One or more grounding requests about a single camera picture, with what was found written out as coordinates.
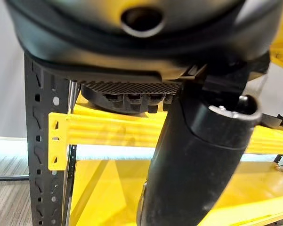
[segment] gray floor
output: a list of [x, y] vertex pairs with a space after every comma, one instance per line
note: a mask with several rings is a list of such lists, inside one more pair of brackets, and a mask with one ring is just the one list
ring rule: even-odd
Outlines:
[[[0, 176], [28, 174], [26, 149], [25, 145], [13, 145], [11, 152], [10, 144], [0, 149]], [[275, 157], [276, 155], [247, 154], [242, 157], [242, 161], [272, 161]], [[0, 226], [31, 225], [28, 181], [0, 182]], [[270, 224], [275, 225], [283, 225], [283, 221]]]

